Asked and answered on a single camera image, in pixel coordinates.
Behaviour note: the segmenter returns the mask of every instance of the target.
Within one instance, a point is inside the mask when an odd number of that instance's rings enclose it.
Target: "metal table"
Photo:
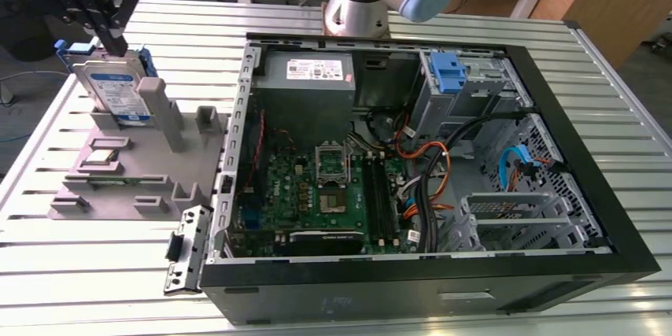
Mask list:
[[[563,23],[441,16],[397,39],[527,46],[663,271],[539,314],[243,328],[257,334],[671,334],[672,144],[582,31]],[[230,112],[247,31],[319,34],[321,11],[294,6],[146,0],[126,30],[147,44],[181,109]],[[207,297],[163,297],[177,222],[51,221],[49,204],[87,140],[93,100],[66,82],[0,186],[3,334],[234,331]]]

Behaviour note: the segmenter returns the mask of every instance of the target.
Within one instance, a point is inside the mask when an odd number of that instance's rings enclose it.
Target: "white label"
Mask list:
[[[110,112],[121,124],[145,125],[150,121],[150,110],[137,93],[137,80],[131,75],[91,74],[93,86]]]
[[[421,242],[421,233],[415,230],[409,230],[409,241],[410,242]]]
[[[409,135],[410,138],[417,136],[417,131],[413,128],[410,128],[409,126],[403,127],[403,132],[406,135]]]
[[[341,61],[293,59],[287,62],[287,79],[345,80],[345,68]]]

